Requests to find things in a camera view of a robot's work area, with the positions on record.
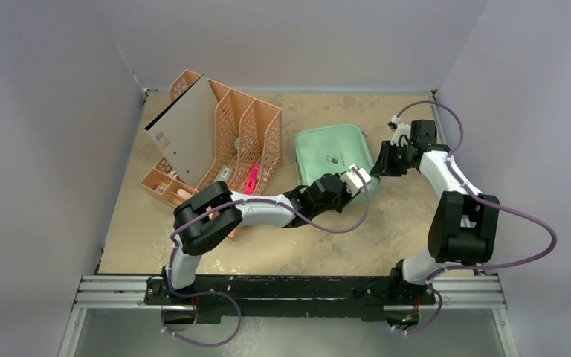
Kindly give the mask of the mint green storage case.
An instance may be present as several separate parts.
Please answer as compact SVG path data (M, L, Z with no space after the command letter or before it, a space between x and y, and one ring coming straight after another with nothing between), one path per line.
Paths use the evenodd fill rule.
M352 124L299 132L294 139L298 181L310 185L323 174L342 173L353 164L369 171L373 160L363 132Z

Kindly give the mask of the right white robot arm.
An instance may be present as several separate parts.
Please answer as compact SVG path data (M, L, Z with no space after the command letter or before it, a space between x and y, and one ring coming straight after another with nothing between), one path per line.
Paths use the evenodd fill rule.
M438 142L432 120L410 124L393 117L389 123L393 136L381 144L371 176L399 177L417 170L433 187L439 199L426 247L415 257L399 263L401 273L390 279L387 291L396 302L404 303L424 285L453 266L475 266L491 259L494 250L498 212L476 202L472 195L497 203L493 195L483 195L467 182L450 154Z

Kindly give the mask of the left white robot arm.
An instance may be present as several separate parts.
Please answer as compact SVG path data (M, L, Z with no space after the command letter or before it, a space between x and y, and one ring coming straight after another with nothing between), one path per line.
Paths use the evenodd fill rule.
M327 173L310 185L276 196L253 196L229 189L218 181L173 211L170 261L164 268L163 294L174 304L188 301L203 254L216 248L238 227L270 225L299 228L329 210L337 213L360 193L367 192L368 172L351 166Z

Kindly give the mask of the pink marker pen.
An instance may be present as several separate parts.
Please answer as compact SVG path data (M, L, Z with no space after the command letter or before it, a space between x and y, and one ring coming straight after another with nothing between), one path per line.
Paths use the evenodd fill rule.
M244 194L245 195L252 195L254 192L254 189L257 185L257 180L258 180L258 175L259 175L259 163L254 163L251 165L249 174L248 174L248 179L246 181L245 184L245 188L244 188Z

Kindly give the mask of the pink plastic desk organizer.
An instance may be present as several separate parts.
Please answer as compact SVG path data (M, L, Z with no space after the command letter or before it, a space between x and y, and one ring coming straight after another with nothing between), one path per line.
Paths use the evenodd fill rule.
M282 158L281 110L265 101L209 79L218 100L215 109L215 156L197 188L185 184L163 157L141 184L155 198L173 207L223 181L244 193L251 165L259 163L252 195L262 195Z

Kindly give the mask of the grey folder board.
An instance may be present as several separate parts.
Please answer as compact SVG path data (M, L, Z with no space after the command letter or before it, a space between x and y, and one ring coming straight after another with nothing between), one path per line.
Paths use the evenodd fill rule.
M172 85L174 96L145 127L180 179L197 188L215 156L215 109L218 104L208 78L185 71Z

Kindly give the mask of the black table front rail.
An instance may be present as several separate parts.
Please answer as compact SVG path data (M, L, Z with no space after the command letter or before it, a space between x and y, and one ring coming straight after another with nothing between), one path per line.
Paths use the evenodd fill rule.
M81 279L74 305L88 309L153 309L195 314L199 323L223 317L393 319L395 312L505 307L495 276L439 277L411 286L391 276L200 274L180 295L160 276L93 275Z

